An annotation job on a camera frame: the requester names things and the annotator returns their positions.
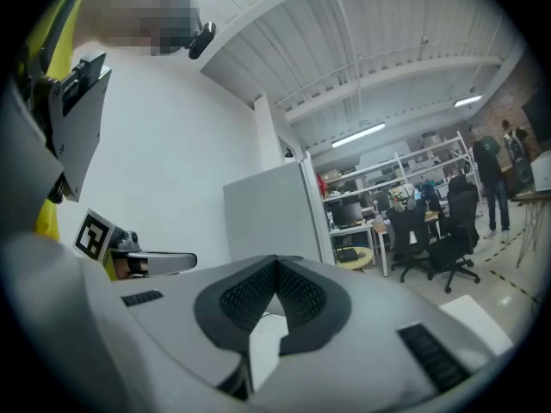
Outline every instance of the computer monitor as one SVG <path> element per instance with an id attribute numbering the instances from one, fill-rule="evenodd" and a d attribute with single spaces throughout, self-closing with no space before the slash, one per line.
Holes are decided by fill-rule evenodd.
<path id="1" fill-rule="evenodd" d="M 363 219 L 360 202 L 349 205 L 335 206 L 332 208 L 333 223 L 336 226 L 351 225 Z"/>

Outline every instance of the person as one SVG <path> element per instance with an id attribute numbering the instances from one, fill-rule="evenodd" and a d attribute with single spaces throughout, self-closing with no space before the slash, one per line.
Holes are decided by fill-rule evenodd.
<path id="1" fill-rule="evenodd" d="M 515 189 L 521 190 L 533 179 L 532 167 L 530 166 L 529 154 L 525 144 L 528 132 L 522 127 L 512 128 L 508 120 L 503 120 L 501 126 L 505 131 L 505 149 L 509 153 L 516 175 L 517 185 Z"/>
<path id="2" fill-rule="evenodd" d="M 511 126 L 511 123 L 508 120 L 501 121 L 501 127 L 503 128 L 505 135 L 505 147 L 507 148 L 507 151 L 509 152 L 509 155 L 511 156 L 511 160 L 513 163 L 515 163 L 515 160 L 517 157 L 526 157 L 528 158 L 528 152 L 526 151 L 526 144 L 525 140 L 528 138 L 528 132 L 524 129 L 524 127 L 517 127 L 513 128 Z M 518 152 L 519 154 L 511 154 L 511 150 L 509 150 L 512 147 L 513 142 L 518 145 Z"/>
<path id="3" fill-rule="evenodd" d="M 197 22 L 200 24 L 193 0 L 57 0 L 27 39 L 30 58 L 41 52 L 64 4 L 72 4 L 72 9 L 64 19 L 46 71 L 57 80 L 71 73 L 73 50 L 90 41 L 136 47 L 140 53 L 151 55 L 168 54 L 189 48 Z M 42 206 L 34 231 L 59 240 L 56 205 L 50 200 Z"/>
<path id="4" fill-rule="evenodd" d="M 498 159 L 489 152 L 481 142 L 473 144 L 474 161 L 478 165 L 480 181 L 486 191 L 488 213 L 490 216 L 490 228 L 484 238 L 492 238 L 496 235 L 496 197 L 499 204 L 499 216 L 501 219 L 501 243 L 509 243 L 509 207 L 507 204 L 507 188 L 505 179 L 499 167 Z"/>

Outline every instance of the table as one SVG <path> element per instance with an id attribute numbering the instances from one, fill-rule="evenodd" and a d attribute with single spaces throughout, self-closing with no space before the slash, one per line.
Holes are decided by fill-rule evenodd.
<path id="1" fill-rule="evenodd" d="M 359 270 L 362 271 L 362 268 L 368 266 L 368 263 L 371 262 L 375 258 L 373 255 L 373 251 L 369 248 L 363 248 L 361 246 L 352 246 L 354 251 L 360 255 L 360 253 L 365 254 L 365 257 L 360 257 L 357 260 L 354 260 L 353 262 L 345 262 L 341 263 L 339 260 L 337 260 L 337 266 L 339 266 L 342 269 L 349 269 L 351 271 Z"/>
<path id="2" fill-rule="evenodd" d="M 368 233 L 368 240 L 369 240 L 369 246 L 373 249 L 375 249 L 375 246 L 373 245 L 373 235 L 371 234 L 371 229 L 373 228 L 370 224 L 363 224 L 360 226 L 352 226 L 351 228 L 344 228 L 342 230 L 332 230 L 329 232 L 329 235 L 331 237 L 336 236 L 347 236 L 348 234 L 354 234 L 356 232 L 367 232 Z M 372 259 L 373 266 L 375 265 L 375 256 L 373 256 Z"/>
<path id="3" fill-rule="evenodd" d="M 534 190 L 534 186 L 528 186 L 521 190 L 516 196 L 511 198 L 511 202 L 523 203 L 526 207 L 524 213 L 523 241 L 518 253 L 517 268 L 520 266 L 524 255 L 528 252 L 530 244 L 533 250 L 536 250 L 537 238 L 542 227 L 542 209 L 545 202 L 551 200 L 551 191 Z"/>
<path id="4" fill-rule="evenodd" d="M 438 234 L 440 234 L 440 225 L 438 224 L 438 211 L 428 211 L 424 214 L 424 222 L 426 224 L 432 223 L 434 221 L 436 221 Z M 388 234 L 387 226 L 383 223 L 373 224 L 373 229 L 379 235 L 379 245 L 381 246 L 381 258 L 382 258 L 382 273 L 386 277 L 388 275 L 387 252 L 385 251 L 385 243 L 382 237 L 385 234 Z"/>

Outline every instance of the ceiling light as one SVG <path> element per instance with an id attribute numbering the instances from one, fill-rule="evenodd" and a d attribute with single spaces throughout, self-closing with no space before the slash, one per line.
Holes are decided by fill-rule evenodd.
<path id="1" fill-rule="evenodd" d="M 333 142 L 333 148 L 335 147 L 339 147 L 340 145 L 343 145 L 343 144 L 348 144 L 350 141 L 353 141 L 354 139 L 358 139 L 358 138 L 361 138 L 363 136 L 367 136 L 371 133 L 374 133 L 374 132 L 379 132 L 379 130 L 382 130 L 383 128 L 385 128 L 385 123 L 383 122 L 382 124 L 379 124 L 378 126 L 373 126 L 371 128 L 368 128 L 367 130 L 364 130 L 363 132 L 359 132 L 359 133 L 356 133 L 356 134 L 353 134 L 352 136 L 349 136 L 348 138 L 344 138 L 344 139 L 341 139 L 339 141 L 336 141 L 336 142 Z"/>
<path id="2" fill-rule="evenodd" d="M 454 107 L 461 107 L 466 104 L 470 104 L 471 102 L 477 102 L 481 97 L 482 95 L 470 96 L 468 98 L 464 98 L 462 100 L 454 102 Z"/>

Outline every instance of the black vent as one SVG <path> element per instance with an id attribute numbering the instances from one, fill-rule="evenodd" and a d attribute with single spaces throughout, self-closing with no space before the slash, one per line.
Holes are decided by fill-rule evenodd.
<path id="1" fill-rule="evenodd" d="M 240 329 L 250 333 L 272 299 L 276 283 L 277 269 L 272 263 L 225 291 L 220 307 Z"/>
<path id="2" fill-rule="evenodd" d="M 161 299 L 163 298 L 163 294 L 160 293 L 157 289 L 153 289 L 152 291 L 147 291 L 144 293 L 135 293 L 134 295 L 127 295 L 126 297 L 121 297 L 121 298 L 124 304 L 130 307 L 130 306 L 142 305 L 149 301 L 153 301 L 154 299 Z"/>
<path id="3" fill-rule="evenodd" d="M 323 310 L 324 290 L 316 283 L 280 264 L 277 297 L 282 302 L 290 329 L 308 323 Z"/>
<path id="4" fill-rule="evenodd" d="M 440 393 L 468 378 L 467 371 L 422 324 L 401 329 L 398 335 Z"/>

